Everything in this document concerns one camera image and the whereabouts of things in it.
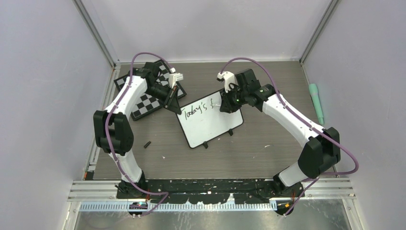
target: checkered board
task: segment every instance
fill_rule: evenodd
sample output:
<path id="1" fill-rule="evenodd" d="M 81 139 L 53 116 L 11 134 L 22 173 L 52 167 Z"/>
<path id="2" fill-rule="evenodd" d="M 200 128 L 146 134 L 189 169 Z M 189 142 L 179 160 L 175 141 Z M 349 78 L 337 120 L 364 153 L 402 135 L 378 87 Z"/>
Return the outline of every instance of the checkered board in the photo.
<path id="1" fill-rule="evenodd" d="M 162 61 L 158 60 L 155 63 L 158 63 L 161 69 L 160 76 L 156 80 L 157 83 L 161 85 L 168 85 L 169 79 L 169 67 Z M 125 84 L 125 80 L 130 73 L 128 72 L 127 75 L 122 76 L 114 80 L 115 86 L 118 90 L 121 90 Z M 179 82 L 177 82 L 177 86 L 179 87 L 178 90 L 178 99 L 186 96 L 185 90 L 182 88 Z M 149 94 L 142 94 L 142 96 L 136 102 L 133 112 L 131 113 L 131 117 L 134 121 L 153 113 L 154 111 L 162 108 L 163 106 L 158 102 L 158 99 L 155 97 L 150 96 Z"/>

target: wood grain surface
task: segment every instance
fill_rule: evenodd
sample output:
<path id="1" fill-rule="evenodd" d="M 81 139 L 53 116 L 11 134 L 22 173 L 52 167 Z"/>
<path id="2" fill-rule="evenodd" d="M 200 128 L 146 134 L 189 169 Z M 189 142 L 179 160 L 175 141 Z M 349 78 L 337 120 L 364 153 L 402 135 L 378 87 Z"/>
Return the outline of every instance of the wood grain surface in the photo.
<path id="1" fill-rule="evenodd" d="M 317 122 L 307 83 L 297 61 L 263 62 L 275 78 L 282 95 L 305 116 Z M 216 80 L 224 63 L 173 64 L 183 73 L 182 87 L 187 95 L 180 105 L 195 101 L 223 87 Z M 248 62 L 236 62 L 226 70 L 237 73 L 254 70 L 261 85 L 271 83 L 266 74 Z M 129 65 L 122 65 L 120 76 Z M 176 178 L 270 178 L 297 161 L 301 148 L 293 136 L 271 117 L 256 108 L 242 107 L 244 124 L 234 135 L 224 134 L 208 142 L 209 148 L 190 149 L 174 113 L 160 109 L 138 121 L 130 119 L 134 132 L 133 153 L 150 179 Z M 152 143 L 148 148 L 143 146 Z M 103 151 L 97 161 L 94 179 L 119 179 L 112 159 Z"/>

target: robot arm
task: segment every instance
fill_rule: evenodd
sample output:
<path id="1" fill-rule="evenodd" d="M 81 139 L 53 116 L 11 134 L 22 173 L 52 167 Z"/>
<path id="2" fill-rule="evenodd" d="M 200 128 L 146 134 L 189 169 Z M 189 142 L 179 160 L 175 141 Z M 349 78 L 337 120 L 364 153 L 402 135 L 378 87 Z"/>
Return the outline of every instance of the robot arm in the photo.
<path id="1" fill-rule="evenodd" d="M 171 73 L 169 77 L 169 85 L 163 86 L 156 83 L 159 72 L 159 67 L 155 63 L 150 62 L 147 62 L 143 68 L 134 69 L 131 84 L 130 78 L 127 78 L 123 89 L 118 93 L 113 102 L 107 106 L 104 111 L 96 111 L 93 115 L 96 145 L 102 148 L 104 152 L 108 153 L 109 156 L 114 159 L 107 141 L 104 124 L 108 113 L 115 105 L 117 105 L 110 119 L 109 133 L 113 143 L 115 156 L 119 160 L 124 172 L 127 173 L 127 176 L 134 183 L 145 180 L 142 178 L 143 172 L 137 165 L 132 152 L 134 135 L 128 122 L 128 118 L 137 100 L 142 94 L 147 93 L 157 98 L 159 103 L 164 105 L 166 109 L 181 114 L 177 98 L 179 88 L 177 87 L 176 82 L 183 79 L 182 74 Z M 126 187 L 131 187 L 125 175 L 122 175 L 121 179 L 122 185 L 119 185 L 121 186 L 120 189 L 124 190 Z"/>
<path id="2" fill-rule="evenodd" d="M 256 107 L 261 112 L 271 116 L 286 128 L 303 148 L 299 160 L 293 165 L 276 174 L 273 179 L 273 192 L 278 195 L 296 183 L 306 178 L 317 178 L 321 173 L 340 161 L 339 148 L 305 126 L 297 117 L 289 112 L 278 96 L 273 86 L 261 86 L 251 69 L 236 75 L 224 72 L 217 76 L 225 82 L 225 88 L 220 91 L 222 96 L 221 112 L 233 113 L 244 104 Z M 334 128 L 324 129 L 312 122 L 292 107 L 280 95 L 286 105 L 299 117 L 312 124 L 312 128 L 323 130 L 324 133 L 339 142 L 339 134 Z"/>

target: white wall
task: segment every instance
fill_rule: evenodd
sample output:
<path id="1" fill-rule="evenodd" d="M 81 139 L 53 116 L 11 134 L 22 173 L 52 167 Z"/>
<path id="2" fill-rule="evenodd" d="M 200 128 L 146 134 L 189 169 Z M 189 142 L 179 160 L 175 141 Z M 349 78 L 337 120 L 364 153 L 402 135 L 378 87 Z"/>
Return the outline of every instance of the white wall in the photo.
<path id="1" fill-rule="evenodd" d="M 326 126 L 360 162 L 350 178 L 373 230 L 406 224 L 405 9 L 404 0 L 343 0 L 305 63 Z M 353 163 L 342 157 L 338 168 Z"/>
<path id="2" fill-rule="evenodd" d="M 329 0 L 84 0 L 121 62 L 299 59 Z M 148 56 L 138 61 L 154 60 Z"/>
<path id="3" fill-rule="evenodd" d="M 110 66 L 71 0 L 0 7 L 0 228 L 62 228 Z"/>

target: small dry erase board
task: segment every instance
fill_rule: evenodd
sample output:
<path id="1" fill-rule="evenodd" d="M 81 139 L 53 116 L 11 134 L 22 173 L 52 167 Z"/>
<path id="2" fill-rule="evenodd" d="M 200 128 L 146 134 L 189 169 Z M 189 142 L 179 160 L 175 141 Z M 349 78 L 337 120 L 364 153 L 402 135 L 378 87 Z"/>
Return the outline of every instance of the small dry erase board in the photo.
<path id="1" fill-rule="evenodd" d="M 232 114 L 220 112 L 221 96 L 216 91 L 204 98 L 180 108 L 176 114 L 190 148 L 199 145 L 208 147 L 207 142 L 243 124 L 241 110 Z"/>

